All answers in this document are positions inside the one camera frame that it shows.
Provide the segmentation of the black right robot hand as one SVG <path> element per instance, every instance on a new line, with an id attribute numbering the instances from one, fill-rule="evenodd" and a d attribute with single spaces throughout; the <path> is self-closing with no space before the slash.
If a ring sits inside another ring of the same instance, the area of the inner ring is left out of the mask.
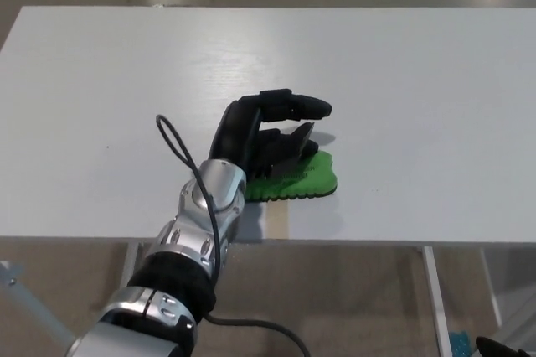
<path id="1" fill-rule="evenodd" d="M 522 349 L 511 349 L 505 344 L 486 337 L 476 337 L 477 352 L 481 357 L 530 357 L 530 354 Z"/>

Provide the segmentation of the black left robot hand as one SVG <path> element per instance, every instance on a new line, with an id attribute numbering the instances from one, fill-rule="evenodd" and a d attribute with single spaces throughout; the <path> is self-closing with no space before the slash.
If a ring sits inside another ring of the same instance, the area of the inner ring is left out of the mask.
<path id="1" fill-rule="evenodd" d="M 238 166 L 248 180 L 280 177 L 318 152 L 314 122 L 331 113 L 330 103 L 289 89 L 243 96 L 225 109 L 209 158 Z"/>

